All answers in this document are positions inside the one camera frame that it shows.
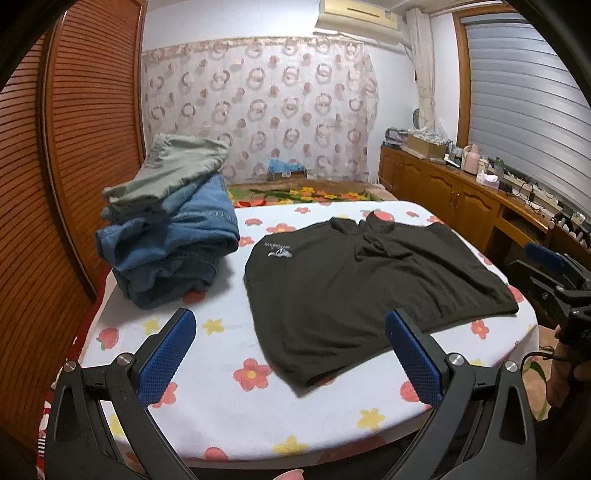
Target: floral bedsheet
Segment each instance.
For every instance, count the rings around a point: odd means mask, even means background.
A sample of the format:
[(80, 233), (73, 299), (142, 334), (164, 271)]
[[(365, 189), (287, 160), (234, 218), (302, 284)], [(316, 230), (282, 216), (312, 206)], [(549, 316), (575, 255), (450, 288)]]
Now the floral bedsheet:
[[(384, 220), (410, 225), (440, 221), (410, 202), (326, 201), (238, 209), (240, 247), (222, 262), (208, 292), (190, 293), (145, 311), (123, 298), (110, 274), (80, 363), (104, 365), (119, 353), (134, 352), (177, 308), (191, 309), (197, 319), (196, 339), (160, 402), (149, 407), (189, 466), (298, 468), (362, 453), (415, 431), (430, 407), (419, 402), (393, 352), (305, 395), (294, 393), (265, 360), (243, 283), (251, 248), (265, 235), (333, 216), (359, 221), (371, 211)], [(467, 245), (507, 282), (488, 259)], [(529, 302), (510, 288), (519, 304), (516, 315), (475, 320), (433, 337), (446, 352), (461, 352), (474, 365), (495, 365), (509, 356), (519, 361), (538, 348), (538, 329)], [(112, 406), (104, 403), (103, 408), (124, 458), (140, 471)]]

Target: louvered door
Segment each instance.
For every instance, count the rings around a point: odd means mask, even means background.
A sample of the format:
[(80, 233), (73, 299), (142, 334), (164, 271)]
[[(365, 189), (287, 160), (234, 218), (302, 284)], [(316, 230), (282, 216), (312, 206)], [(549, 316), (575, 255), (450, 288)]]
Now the louvered door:
[(48, 203), (41, 38), (0, 93), (0, 422), (34, 448), (43, 397), (92, 304)]
[(96, 254), (101, 190), (137, 173), (144, 159), (139, 55), (144, 0), (81, 0), (56, 28), (45, 91), (54, 191), (90, 282), (106, 267)]

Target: white curtain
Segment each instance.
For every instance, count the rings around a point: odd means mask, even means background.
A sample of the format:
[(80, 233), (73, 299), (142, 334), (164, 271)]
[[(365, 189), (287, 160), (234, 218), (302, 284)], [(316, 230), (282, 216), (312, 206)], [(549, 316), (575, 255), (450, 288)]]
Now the white curtain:
[(233, 38), (144, 52), (144, 126), (230, 146), (228, 183), (264, 180), (269, 160), (331, 180), (366, 181), (378, 85), (362, 43)]
[(435, 54), (429, 16), (418, 8), (407, 12), (414, 68), (417, 72), (419, 97), (418, 124), (436, 130), (435, 116)]

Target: bed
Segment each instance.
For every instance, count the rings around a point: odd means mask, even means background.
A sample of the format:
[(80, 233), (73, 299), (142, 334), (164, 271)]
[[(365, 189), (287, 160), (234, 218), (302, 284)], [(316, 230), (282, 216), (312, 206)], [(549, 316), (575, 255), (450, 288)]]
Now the bed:
[[(410, 225), (440, 221), (421, 206), (402, 201), (327, 199), (239, 208), (240, 247), (224, 259), (207, 293), (190, 293), (156, 309), (140, 310), (123, 298), (109, 274), (102, 301), (88, 320), (88, 333), (77, 339), (83, 345), (80, 363), (108, 364), (119, 353), (134, 352), (177, 308), (186, 307), (197, 320), (196, 339), (161, 401), (149, 410), (189, 466), (298, 468), (357, 455), (404, 437), (421, 427), (430, 407), (419, 402), (393, 352), (298, 395), (267, 365), (243, 283), (252, 246), (263, 236), (334, 216), (359, 221), (372, 211), (381, 219)], [(488, 259), (466, 245), (507, 283)], [(433, 337), (446, 352), (461, 352), (474, 365), (492, 366), (507, 358), (520, 361), (538, 348), (537, 321), (529, 302), (510, 289), (519, 305), (516, 315), (478, 319)], [(141, 471), (112, 406), (104, 403), (103, 408), (128, 465)]]

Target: wooden cabinet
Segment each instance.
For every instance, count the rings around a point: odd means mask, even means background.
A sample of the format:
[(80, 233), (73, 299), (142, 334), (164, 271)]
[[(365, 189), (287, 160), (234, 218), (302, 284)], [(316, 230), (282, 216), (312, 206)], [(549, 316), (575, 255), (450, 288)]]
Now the wooden cabinet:
[(452, 176), (432, 169), (425, 168), (423, 185), (421, 189), (422, 202), (416, 202), (424, 206), (430, 212), (452, 225), (455, 217), (457, 195), (461, 190), (461, 183)]
[(390, 151), (384, 151), (379, 162), (379, 182), (394, 196), (394, 178), (396, 177), (396, 157)]
[(400, 166), (397, 180), (400, 182), (400, 187), (397, 189), (398, 196), (396, 194), (394, 196), (420, 204), (424, 190), (421, 178), (423, 170), (421, 163), (413, 158), (401, 157), (398, 164)]
[(457, 170), (382, 149), (380, 181), (398, 200), (425, 207), (484, 252), (501, 203), (493, 191)]
[(419, 203), (421, 200), (420, 162), (404, 152), (391, 148), (382, 150), (379, 182), (399, 200)]
[(456, 200), (453, 227), (478, 250), (484, 252), (500, 207), (501, 204), (495, 199), (463, 185)]

